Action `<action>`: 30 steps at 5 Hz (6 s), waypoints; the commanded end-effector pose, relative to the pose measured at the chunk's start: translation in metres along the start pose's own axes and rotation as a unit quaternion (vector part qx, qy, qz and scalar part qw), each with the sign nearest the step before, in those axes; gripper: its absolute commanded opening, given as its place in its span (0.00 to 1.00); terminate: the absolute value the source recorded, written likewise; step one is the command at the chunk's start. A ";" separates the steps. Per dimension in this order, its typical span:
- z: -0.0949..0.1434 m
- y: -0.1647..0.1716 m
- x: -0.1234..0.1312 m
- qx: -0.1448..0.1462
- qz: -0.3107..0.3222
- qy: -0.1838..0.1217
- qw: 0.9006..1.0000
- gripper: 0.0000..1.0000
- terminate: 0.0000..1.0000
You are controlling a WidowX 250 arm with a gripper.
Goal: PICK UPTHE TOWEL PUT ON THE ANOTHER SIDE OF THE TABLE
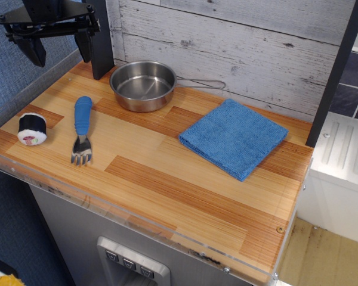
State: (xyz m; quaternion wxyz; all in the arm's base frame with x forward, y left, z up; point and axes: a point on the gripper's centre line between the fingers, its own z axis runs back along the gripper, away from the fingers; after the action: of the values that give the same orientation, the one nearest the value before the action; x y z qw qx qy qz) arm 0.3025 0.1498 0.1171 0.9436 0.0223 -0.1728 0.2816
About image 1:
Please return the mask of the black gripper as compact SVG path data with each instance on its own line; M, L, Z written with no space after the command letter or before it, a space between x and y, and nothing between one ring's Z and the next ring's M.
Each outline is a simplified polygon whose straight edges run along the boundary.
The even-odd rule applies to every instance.
M0 15L0 24L36 66L44 67L46 50L40 38L75 34L85 63L92 59L92 39L100 31L95 6L76 1L23 1L23 6Z

